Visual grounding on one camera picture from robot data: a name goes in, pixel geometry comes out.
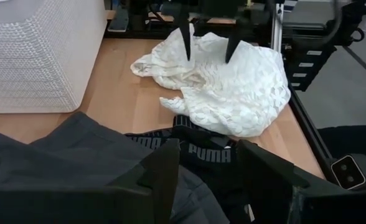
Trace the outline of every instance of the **gray fabric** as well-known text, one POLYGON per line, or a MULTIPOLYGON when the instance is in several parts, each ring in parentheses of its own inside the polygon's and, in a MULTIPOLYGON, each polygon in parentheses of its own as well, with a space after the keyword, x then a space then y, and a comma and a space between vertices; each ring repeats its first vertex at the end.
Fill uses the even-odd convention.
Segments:
MULTIPOLYGON (((150 153, 151 149, 123 134, 75 113, 30 145, 0 134, 0 187, 102 186, 150 153)), ((183 167, 171 216, 174 223, 182 224, 228 223, 210 189, 183 167)))

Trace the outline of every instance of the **wooden tabletop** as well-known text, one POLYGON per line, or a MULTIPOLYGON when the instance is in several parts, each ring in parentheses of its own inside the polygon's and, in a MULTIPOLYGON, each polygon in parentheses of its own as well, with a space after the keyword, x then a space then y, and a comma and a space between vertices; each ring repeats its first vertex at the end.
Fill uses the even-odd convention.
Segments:
MULTIPOLYGON (((132 74, 130 65, 160 40, 104 39, 80 111, 121 133, 169 128, 174 114, 163 108, 159 97, 180 95, 152 78, 132 74)), ((0 114, 0 133, 29 143, 44 137, 70 114, 0 114)), ((323 174, 287 105, 271 126, 250 141, 295 163, 319 177, 323 174)))

